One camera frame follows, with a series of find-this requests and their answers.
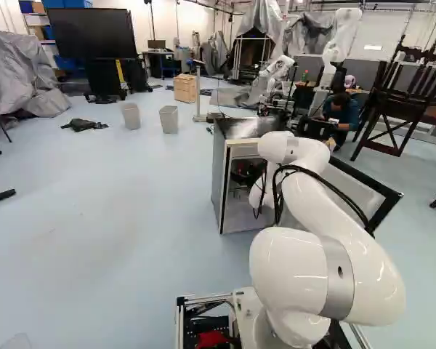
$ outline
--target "gray metal band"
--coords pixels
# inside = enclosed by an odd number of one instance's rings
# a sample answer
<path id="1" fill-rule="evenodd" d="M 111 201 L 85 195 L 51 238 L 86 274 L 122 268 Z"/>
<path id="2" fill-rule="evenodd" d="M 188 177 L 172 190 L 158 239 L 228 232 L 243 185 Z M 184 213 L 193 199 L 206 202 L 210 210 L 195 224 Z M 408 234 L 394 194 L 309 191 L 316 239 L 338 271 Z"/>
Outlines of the gray metal band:
<path id="1" fill-rule="evenodd" d="M 346 318 L 354 301 L 354 274 L 349 255 L 334 238 L 319 236 L 328 268 L 328 292 L 320 316 L 342 320 Z"/>

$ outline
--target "gray trash can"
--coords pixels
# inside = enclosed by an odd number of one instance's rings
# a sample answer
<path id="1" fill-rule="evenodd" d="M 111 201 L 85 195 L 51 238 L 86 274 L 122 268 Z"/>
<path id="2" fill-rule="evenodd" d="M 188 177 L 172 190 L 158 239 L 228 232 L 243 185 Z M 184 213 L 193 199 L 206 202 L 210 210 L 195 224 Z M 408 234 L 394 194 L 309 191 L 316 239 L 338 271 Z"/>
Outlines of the gray trash can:
<path id="1" fill-rule="evenodd" d="M 121 105 L 124 124 L 128 129 L 140 128 L 140 113 L 136 103 L 124 103 Z"/>
<path id="2" fill-rule="evenodd" d="M 177 106 L 165 105 L 159 113 L 163 133 L 177 133 Z"/>

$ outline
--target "bottle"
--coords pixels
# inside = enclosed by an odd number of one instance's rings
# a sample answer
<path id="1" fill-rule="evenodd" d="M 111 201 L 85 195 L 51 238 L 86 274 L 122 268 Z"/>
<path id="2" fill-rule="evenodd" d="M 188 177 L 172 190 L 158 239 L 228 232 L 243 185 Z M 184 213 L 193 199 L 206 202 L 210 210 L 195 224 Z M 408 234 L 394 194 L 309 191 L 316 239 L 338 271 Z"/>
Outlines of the bottle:
<path id="1" fill-rule="evenodd" d="M 307 82 L 307 75 L 308 75 L 308 71 L 302 73 L 302 82 Z"/>

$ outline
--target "red object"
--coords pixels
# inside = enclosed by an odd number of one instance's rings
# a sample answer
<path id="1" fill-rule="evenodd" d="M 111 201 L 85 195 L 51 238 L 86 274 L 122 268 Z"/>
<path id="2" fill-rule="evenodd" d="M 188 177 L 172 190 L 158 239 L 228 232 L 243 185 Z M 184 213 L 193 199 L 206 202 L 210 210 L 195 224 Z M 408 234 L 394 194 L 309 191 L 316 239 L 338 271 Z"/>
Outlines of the red object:
<path id="1" fill-rule="evenodd" d="M 226 338 L 220 331 L 199 333 L 197 349 L 212 348 L 215 345 L 229 342 L 229 339 Z"/>

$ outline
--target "dark shirt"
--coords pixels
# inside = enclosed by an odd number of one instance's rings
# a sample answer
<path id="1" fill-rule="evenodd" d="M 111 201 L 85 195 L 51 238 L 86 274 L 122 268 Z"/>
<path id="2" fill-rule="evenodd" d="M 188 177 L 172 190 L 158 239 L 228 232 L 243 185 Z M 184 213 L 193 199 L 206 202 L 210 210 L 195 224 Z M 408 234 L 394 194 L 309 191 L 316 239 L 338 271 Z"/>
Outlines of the dark shirt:
<path id="1" fill-rule="evenodd" d="M 344 110 L 333 111 L 331 110 L 332 99 L 333 97 L 328 97 L 323 104 L 323 115 L 325 118 L 337 119 L 339 120 L 340 124 L 349 124 L 349 131 L 355 131 L 358 127 L 358 114 L 360 112 L 360 106 L 358 105 L 357 101 L 351 99 Z"/>

